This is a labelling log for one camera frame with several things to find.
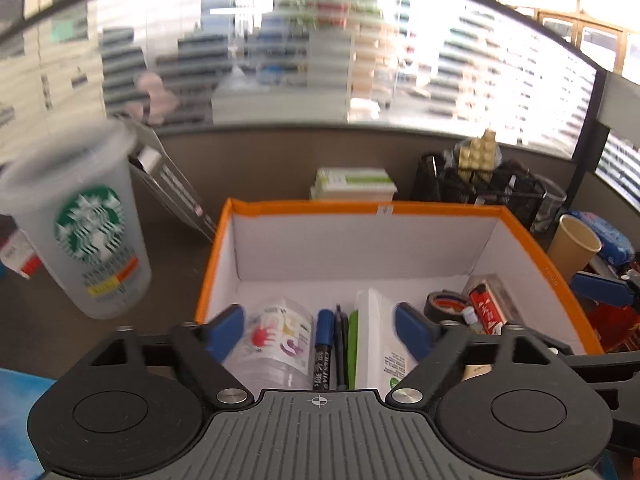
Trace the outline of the black tape roll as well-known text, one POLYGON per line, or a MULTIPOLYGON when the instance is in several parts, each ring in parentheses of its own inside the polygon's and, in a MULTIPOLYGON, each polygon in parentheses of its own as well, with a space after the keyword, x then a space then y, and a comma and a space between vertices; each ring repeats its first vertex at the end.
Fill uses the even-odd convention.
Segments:
POLYGON ((423 314, 434 323, 452 321, 465 325, 463 310, 470 305, 467 296, 451 290, 441 290, 427 295, 423 314))

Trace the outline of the white plastic device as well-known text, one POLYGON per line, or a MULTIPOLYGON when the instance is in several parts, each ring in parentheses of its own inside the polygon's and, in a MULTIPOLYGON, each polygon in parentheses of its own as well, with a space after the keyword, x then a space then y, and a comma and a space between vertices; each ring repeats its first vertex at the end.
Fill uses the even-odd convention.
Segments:
POLYGON ((416 366, 396 334, 396 304, 378 290, 360 290, 355 308, 358 314, 355 389, 373 389, 382 400, 416 366))

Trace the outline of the clear plastic printed jar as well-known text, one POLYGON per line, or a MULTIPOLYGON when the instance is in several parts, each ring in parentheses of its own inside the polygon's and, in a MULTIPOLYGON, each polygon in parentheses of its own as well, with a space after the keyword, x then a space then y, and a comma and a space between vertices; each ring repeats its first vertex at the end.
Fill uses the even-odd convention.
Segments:
POLYGON ((277 297, 246 312, 239 343, 224 367, 258 398, 262 390, 309 390, 314 318, 295 301, 277 297))

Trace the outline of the green tube white cap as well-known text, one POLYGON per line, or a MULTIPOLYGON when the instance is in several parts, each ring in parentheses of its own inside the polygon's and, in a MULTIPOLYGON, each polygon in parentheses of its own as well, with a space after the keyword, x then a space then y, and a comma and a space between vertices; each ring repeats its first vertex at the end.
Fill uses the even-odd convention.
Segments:
POLYGON ((348 318, 347 332, 347 379, 349 390, 356 388, 358 352, 358 311, 352 311, 348 318))

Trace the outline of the blue cap marker pen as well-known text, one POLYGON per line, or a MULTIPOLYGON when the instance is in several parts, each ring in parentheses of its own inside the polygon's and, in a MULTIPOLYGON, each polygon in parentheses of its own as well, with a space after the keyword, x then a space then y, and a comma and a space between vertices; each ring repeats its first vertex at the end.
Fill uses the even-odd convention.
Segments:
POLYGON ((312 371, 314 391, 328 391, 330 388, 333 339, 334 312, 322 309, 318 312, 316 336, 314 336, 314 370, 312 371))

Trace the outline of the cream cosmetic tube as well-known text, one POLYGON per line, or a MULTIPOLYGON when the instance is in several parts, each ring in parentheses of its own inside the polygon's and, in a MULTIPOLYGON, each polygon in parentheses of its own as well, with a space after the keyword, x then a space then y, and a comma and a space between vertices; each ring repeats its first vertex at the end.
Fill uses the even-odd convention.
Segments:
POLYGON ((466 382, 472 378, 477 378, 490 373, 492 370, 491 364, 473 364, 467 365, 464 369, 462 382, 466 382))

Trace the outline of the red pen package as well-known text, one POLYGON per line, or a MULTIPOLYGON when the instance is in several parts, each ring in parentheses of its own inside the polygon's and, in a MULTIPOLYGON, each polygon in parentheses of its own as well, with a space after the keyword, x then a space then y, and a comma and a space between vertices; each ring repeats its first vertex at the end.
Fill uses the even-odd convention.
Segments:
POLYGON ((489 288, 480 283, 469 292, 471 304, 487 335, 500 335, 506 318, 489 288))

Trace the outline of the red drink can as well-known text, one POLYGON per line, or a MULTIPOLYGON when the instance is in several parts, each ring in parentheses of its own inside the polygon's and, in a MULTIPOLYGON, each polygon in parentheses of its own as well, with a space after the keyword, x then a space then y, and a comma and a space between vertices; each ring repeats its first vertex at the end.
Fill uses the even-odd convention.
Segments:
POLYGON ((632 307, 596 304, 587 318, 606 353, 639 350, 639 313, 632 307))

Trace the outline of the blue tissue pack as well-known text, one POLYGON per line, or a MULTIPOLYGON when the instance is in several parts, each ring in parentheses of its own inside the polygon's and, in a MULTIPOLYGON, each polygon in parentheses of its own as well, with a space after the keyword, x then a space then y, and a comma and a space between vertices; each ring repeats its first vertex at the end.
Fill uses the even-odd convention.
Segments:
POLYGON ((588 211, 570 210, 568 213, 596 233, 602 243, 599 256, 611 266, 618 268, 634 260, 636 251, 631 241, 610 222, 588 211))

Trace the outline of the brown paper cup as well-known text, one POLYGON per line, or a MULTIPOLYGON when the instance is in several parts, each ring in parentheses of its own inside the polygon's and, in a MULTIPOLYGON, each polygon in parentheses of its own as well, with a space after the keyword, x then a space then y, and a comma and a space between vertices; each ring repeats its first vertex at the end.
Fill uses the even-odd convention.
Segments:
POLYGON ((569 283, 601 249, 600 238, 589 226, 570 214, 563 214, 547 255, 569 283))

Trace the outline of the black thin pen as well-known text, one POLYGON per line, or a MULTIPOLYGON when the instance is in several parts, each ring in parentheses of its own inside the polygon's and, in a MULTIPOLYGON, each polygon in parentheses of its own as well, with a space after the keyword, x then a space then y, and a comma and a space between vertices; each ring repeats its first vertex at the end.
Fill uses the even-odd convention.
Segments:
POLYGON ((338 304, 334 314, 334 350, 336 359, 336 388, 348 389, 348 316, 338 304))

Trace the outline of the clear glass jar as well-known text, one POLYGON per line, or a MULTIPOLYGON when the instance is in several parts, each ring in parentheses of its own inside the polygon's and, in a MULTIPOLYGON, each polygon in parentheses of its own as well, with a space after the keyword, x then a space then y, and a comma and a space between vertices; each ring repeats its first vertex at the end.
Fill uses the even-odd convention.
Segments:
POLYGON ((530 232, 538 234, 548 231, 566 201, 566 193, 554 181, 541 174, 536 174, 535 178, 544 188, 544 199, 530 228, 530 232))

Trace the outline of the orange cardboard box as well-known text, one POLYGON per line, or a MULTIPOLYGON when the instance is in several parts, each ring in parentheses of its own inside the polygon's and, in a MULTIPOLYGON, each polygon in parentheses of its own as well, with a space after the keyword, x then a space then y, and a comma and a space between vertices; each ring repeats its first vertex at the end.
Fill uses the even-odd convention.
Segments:
POLYGON ((355 307, 374 288, 422 308, 436 290, 495 275, 524 324, 599 354, 600 341, 559 271, 504 207, 434 203, 228 200, 219 219, 195 318, 230 304, 286 297, 309 314, 355 307))

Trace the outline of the black mesh organizer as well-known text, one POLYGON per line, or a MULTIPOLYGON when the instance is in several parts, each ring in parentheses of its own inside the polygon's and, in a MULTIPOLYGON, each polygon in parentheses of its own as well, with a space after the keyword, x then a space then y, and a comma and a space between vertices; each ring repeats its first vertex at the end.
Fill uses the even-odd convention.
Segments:
POLYGON ((505 206, 530 229, 546 196, 542 183, 509 160, 489 174, 459 170, 443 154, 423 154, 410 200, 467 205, 505 206))

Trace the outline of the green white medicine box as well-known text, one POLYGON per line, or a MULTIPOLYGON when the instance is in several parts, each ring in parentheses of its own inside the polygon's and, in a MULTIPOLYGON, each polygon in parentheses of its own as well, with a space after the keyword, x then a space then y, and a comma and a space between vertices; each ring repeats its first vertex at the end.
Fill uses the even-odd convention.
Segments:
POLYGON ((312 200, 390 202, 397 186, 382 168, 319 168, 310 188, 312 200))

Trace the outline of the black white carton box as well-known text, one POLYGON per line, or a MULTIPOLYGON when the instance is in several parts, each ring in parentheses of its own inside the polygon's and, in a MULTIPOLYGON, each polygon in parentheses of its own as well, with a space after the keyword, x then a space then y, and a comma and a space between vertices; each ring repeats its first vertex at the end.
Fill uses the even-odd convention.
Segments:
POLYGON ((128 156, 134 173, 161 205, 212 242, 215 223, 205 210, 200 194, 167 154, 155 130, 131 117, 116 115, 115 118, 136 137, 136 145, 128 156))

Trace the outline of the beige building brick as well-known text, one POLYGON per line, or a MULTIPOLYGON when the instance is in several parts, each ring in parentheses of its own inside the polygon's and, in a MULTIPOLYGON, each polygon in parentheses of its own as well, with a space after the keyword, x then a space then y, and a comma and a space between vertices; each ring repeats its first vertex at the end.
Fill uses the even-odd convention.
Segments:
POLYGON ((486 129, 482 136, 462 141, 454 148, 454 158, 460 169, 495 170, 502 162, 495 131, 486 129))

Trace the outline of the Starbucks plastic cup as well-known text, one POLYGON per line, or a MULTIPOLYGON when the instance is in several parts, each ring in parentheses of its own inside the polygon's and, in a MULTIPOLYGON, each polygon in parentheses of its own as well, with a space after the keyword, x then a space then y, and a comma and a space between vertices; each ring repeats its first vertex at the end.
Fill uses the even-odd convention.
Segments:
POLYGON ((117 318, 145 295, 152 271, 128 156, 136 135, 118 119, 37 143, 1 173, 1 212, 89 318, 117 318))

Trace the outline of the white red paper card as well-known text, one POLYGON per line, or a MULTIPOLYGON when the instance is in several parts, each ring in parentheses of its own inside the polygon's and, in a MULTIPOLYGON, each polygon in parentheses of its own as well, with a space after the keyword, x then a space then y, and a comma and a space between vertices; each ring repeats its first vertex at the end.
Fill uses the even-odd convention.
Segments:
POLYGON ((1 263, 25 280, 32 277, 42 263, 21 230, 15 230, 1 245, 1 263))

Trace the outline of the colourful AGON desk mat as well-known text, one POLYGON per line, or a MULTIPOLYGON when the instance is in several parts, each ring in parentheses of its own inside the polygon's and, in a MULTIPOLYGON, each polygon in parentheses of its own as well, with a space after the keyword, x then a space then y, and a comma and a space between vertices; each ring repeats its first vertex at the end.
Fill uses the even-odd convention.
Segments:
POLYGON ((43 469, 29 441, 27 419, 53 379, 2 368, 0 373, 0 469, 2 479, 38 479, 43 469))

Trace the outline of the potted green plant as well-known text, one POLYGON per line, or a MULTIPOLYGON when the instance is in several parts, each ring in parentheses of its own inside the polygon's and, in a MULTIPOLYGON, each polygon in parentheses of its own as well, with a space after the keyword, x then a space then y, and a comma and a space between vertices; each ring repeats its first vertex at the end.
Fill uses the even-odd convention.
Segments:
POLYGON ((274 8, 303 30, 358 28, 383 19, 378 0, 277 0, 274 8))

